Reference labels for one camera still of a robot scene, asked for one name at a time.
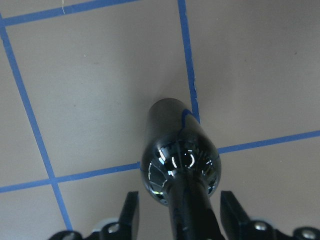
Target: black cylindrical object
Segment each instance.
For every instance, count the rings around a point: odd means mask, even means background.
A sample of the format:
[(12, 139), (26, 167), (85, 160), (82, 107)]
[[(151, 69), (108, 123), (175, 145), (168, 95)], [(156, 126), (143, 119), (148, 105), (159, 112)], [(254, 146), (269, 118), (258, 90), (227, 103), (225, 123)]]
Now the black cylindrical object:
[(149, 193), (169, 206), (175, 239), (223, 238), (209, 201), (220, 180), (219, 153), (181, 101), (151, 107), (141, 173)]

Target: blue tape line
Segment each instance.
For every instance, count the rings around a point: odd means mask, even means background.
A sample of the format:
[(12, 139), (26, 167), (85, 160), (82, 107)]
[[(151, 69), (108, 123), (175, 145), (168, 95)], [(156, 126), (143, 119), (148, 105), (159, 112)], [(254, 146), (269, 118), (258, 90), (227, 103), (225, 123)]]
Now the blue tape line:
[(260, 147), (264, 147), (264, 146), (282, 144), (282, 143), (298, 141), (298, 140), (302, 140), (302, 139), (315, 138), (315, 137), (320, 137), (320, 130), (299, 133), (299, 134), (294, 134), (294, 135), (289, 135), (289, 136), (282, 136), (282, 137), (277, 137), (277, 138), (271, 138), (271, 139), (267, 139), (267, 140), (248, 142), (248, 143), (239, 144), (239, 145), (221, 147), (218, 149), (218, 151), (220, 154), (225, 154), (225, 153), (230, 153), (230, 152), (260, 148)]
[(2, 186), (0, 187), (0, 193), (40, 187), (40, 186), (49, 185), (49, 184), (51, 184), (50, 179), (43, 179), (43, 180), (37, 180), (37, 181), (31, 181), (31, 182), (24, 182), (24, 183), (15, 184), (15, 185)]
[(59, 206), (59, 209), (60, 209), (64, 224), (65, 224), (65, 227), (66, 227), (67, 230), (72, 231), (73, 227), (72, 227), (72, 224), (71, 224), (71, 221), (70, 221), (70, 218), (69, 218), (69, 215), (68, 215), (68, 212), (67, 212), (67, 208), (66, 208), (64, 199), (62, 197), (59, 185), (58, 185), (57, 182), (52, 182), (51, 186), (52, 186), (52, 189), (53, 189), (53, 192), (54, 192), (54, 195), (55, 195), (55, 199), (56, 199), (56, 201), (58, 203), (58, 206)]
[(183, 110), (183, 112), (181, 114), (181, 126), (182, 126), (182, 129), (184, 129), (186, 127), (186, 116), (188, 116), (188, 115), (192, 115), (193, 116), (192, 112), (190, 112), (189, 109)]
[(192, 113), (195, 119), (197, 119), (197, 121), (200, 123), (199, 106), (198, 106), (197, 91), (196, 91), (196, 85), (195, 85), (196, 78), (195, 78), (194, 64), (192, 60), (186, 1), (178, 0), (178, 8), (179, 8), (179, 15), (180, 15), (180, 24), (181, 24), (183, 47), (184, 47), (186, 71), (188, 74)]
[[(264, 146), (269, 146), (269, 145), (276, 145), (276, 144), (298, 141), (298, 140), (303, 140), (303, 139), (316, 138), (316, 137), (320, 137), (320, 130), (304, 132), (304, 133), (283, 136), (283, 137), (277, 137), (277, 138), (272, 138), (272, 139), (267, 139), (267, 140), (262, 140), (262, 141), (254, 141), (254, 142), (249, 142), (249, 143), (244, 143), (244, 144), (239, 144), (239, 145), (221, 147), (218, 149), (218, 151), (220, 154), (225, 154), (225, 153), (230, 153), (230, 152), (242, 151), (242, 150), (246, 150), (246, 149), (259, 148), (259, 147), (264, 147)], [(49, 184), (53, 185), (53, 183), (63, 183), (63, 182), (69, 182), (69, 181), (76, 181), (76, 180), (87, 179), (87, 178), (96, 177), (96, 176), (100, 176), (100, 175), (135, 170), (135, 169), (139, 169), (139, 168), (140, 168), (140, 162), (137, 162), (137, 163), (115, 166), (115, 167), (110, 167), (110, 168), (105, 168), (105, 169), (100, 169), (100, 170), (94, 170), (94, 171), (77, 173), (77, 174), (72, 174), (72, 175), (67, 175), (67, 176), (55, 177), (53, 179), (44, 179), (44, 180), (37, 180), (37, 181), (20, 183), (20, 184), (15, 184), (15, 185), (10, 185), (10, 186), (3, 186), (3, 187), (0, 187), (0, 193), (6, 193), (6, 192), (17, 191), (17, 190), (22, 190), (22, 189), (34, 188), (34, 187), (39, 187), (39, 186), (49, 185)]]
[(50, 163), (50, 160), (48, 157), (48, 153), (47, 153), (44, 141), (42, 139), (37, 121), (36, 121), (34, 111), (33, 111), (31, 104), (30, 104), (29, 97), (28, 97), (25, 85), (23, 83), (16, 58), (15, 58), (14, 51), (12, 49), (6, 28), (1, 27), (1, 25), (3, 26), (3, 24), (0, 23), (0, 35), (1, 35), (1, 38), (3, 41), (3, 46), (4, 46), (4, 49), (6, 52), (6, 56), (8, 58), (10, 67), (12, 69), (12, 73), (13, 73), (13, 76), (15, 79), (16, 86), (19, 90), (19, 93), (20, 93), (27, 117), (29, 119), (36, 143), (37, 143), (38, 148), (40, 150), (40, 154), (42, 156), (46, 172), (47, 172), (49, 178), (54, 178), (55, 174), (54, 174), (53, 168), (51, 166), (51, 163)]
[(94, 0), (79, 4), (74, 4), (70, 6), (65, 6), (63, 9), (62, 7), (53, 8), (49, 10), (43, 10), (33, 13), (28, 13), (19, 16), (12, 16), (4, 18), (4, 25), (5, 26), (12, 26), (17, 24), (24, 24), (28, 22), (38, 21), (42, 19), (49, 19), (54, 17), (59, 17), (68, 14), (75, 14), (80, 12), (85, 12), (93, 9), (103, 8), (112, 5), (124, 4), (135, 2), (137, 0)]
[(76, 181), (76, 180), (80, 180), (80, 179), (87, 179), (87, 178), (92, 178), (92, 177), (96, 177), (96, 176), (100, 176), (100, 175), (118, 173), (118, 172), (123, 172), (123, 171), (139, 169), (139, 168), (140, 168), (140, 163), (137, 162), (137, 163), (127, 164), (127, 165), (104, 168), (104, 169), (100, 169), (100, 170), (77, 173), (77, 174), (68, 175), (68, 176), (60, 176), (60, 177), (57, 177), (56, 180), (59, 183), (68, 182), (68, 181)]
[[(6, 56), (8, 58), (9, 64), (10, 64), (10, 67), (11, 67), (11, 70), (12, 70), (12, 73), (13, 73), (13, 77), (15, 79), (16, 86), (17, 86), (18, 91), (20, 93), (20, 97), (21, 97), (22, 103), (24, 105), (24, 109), (25, 109), (26, 115), (27, 115), (27, 117), (29, 119), (32, 131), (33, 131), (33, 134), (34, 134), (34, 137), (35, 137), (36, 144), (38, 145), (38, 148), (39, 148), (39, 151), (40, 151), (43, 163), (44, 163), (45, 170), (46, 170), (46, 172), (48, 174), (49, 180), (50, 179), (54, 179), (55, 178), (55, 173), (54, 173), (54, 170), (52, 168), (52, 165), (51, 165), (51, 162), (50, 162), (50, 159), (49, 159), (46, 147), (45, 147), (45, 143), (44, 143), (43, 138), (41, 136), (41, 133), (40, 133), (40, 130), (39, 130), (38, 123), (36, 121), (36, 117), (35, 117), (34, 111), (33, 111), (32, 107), (31, 107), (30, 100), (29, 100), (29, 97), (28, 97), (24, 82), (22, 80), (22, 77), (21, 77), (21, 74), (20, 74), (20, 70), (19, 70), (16, 58), (15, 58), (15, 54), (14, 54), (14, 51), (12, 49), (12, 46), (11, 46), (11, 43), (10, 43), (10, 40), (9, 40), (9, 36), (7, 34), (6, 27), (4, 25), (4, 20), (2, 18), (1, 13), (0, 13), (0, 36), (1, 36), (1, 39), (3, 41), (3, 46), (4, 46), (4, 49), (5, 49), (5, 52), (6, 52)], [(63, 216), (63, 220), (65, 222), (65, 225), (66, 225), (66, 227), (68, 229), (71, 230), (72, 226), (71, 226), (71, 223), (70, 223), (70, 219), (69, 219), (69, 216), (68, 216), (68, 213), (67, 213), (66, 206), (64, 205), (64, 202), (62, 200), (58, 184), (57, 183), (52, 183), (51, 185), (52, 185), (52, 188), (53, 188), (53, 191), (54, 191), (55, 198), (56, 198), (56, 200), (58, 202), (61, 214)]]

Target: floor tile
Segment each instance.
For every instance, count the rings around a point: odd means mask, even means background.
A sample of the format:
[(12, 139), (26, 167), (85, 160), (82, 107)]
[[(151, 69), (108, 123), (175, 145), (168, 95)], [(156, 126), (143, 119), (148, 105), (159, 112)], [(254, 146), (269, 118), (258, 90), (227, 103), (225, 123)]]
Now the floor tile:
[(0, 45), (0, 187), (48, 175), (13, 77)]
[(50, 185), (0, 194), (1, 239), (46, 240), (65, 224)]
[(24, 14), (30, 14), (40, 12), (44, 10), (50, 10), (55, 8), (61, 8), (62, 6), (70, 6), (74, 4), (80, 4), (89, 2), (88, 0), (1, 0), (0, 9), (3, 18), (15, 17)]
[(127, 193), (139, 191), (139, 240), (172, 239), (168, 208), (145, 190), (140, 171), (130, 170), (78, 181), (60, 183), (75, 230), (83, 237), (103, 219), (118, 218)]
[(217, 147), (320, 129), (320, 2), (186, 2), (201, 123)]
[[(217, 192), (233, 191), (251, 217), (285, 234), (304, 226), (319, 228), (319, 144), (316, 137), (221, 154)], [(214, 206), (219, 206), (218, 197), (213, 195)]]
[(150, 106), (165, 97), (190, 105), (176, 2), (121, 4), (7, 31), (57, 176), (139, 161)]

